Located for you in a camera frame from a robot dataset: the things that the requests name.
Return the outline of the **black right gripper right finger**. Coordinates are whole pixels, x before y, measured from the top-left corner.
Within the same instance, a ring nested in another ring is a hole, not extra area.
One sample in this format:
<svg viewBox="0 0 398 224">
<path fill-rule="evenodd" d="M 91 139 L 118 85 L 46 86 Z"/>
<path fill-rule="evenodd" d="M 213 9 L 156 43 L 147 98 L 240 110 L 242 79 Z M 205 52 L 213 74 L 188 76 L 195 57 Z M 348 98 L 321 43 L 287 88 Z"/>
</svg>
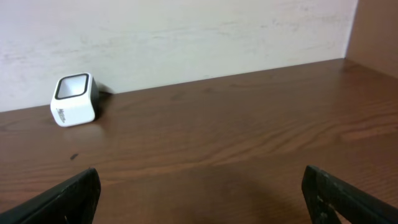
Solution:
<svg viewBox="0 0 398 224">
<path fill-rule="evenodd" d="M 302 193 L 312 223 L 397 223 L 397 208 L 319 169 L 306 166 Z"/>
</svg>

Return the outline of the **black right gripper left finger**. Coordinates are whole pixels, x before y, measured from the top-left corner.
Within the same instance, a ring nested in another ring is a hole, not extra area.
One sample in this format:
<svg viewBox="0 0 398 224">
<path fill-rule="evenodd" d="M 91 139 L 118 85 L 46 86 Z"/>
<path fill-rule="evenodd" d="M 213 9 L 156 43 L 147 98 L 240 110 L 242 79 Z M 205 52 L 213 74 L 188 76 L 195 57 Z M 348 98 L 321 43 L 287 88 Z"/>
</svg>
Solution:
<svg viewBox="0 0 398 224">
<path fill-rule="evenodd" d="M 92 223 L 101 182 L 89 168 L 1 214 L 1 223 Z"/>
</svg>

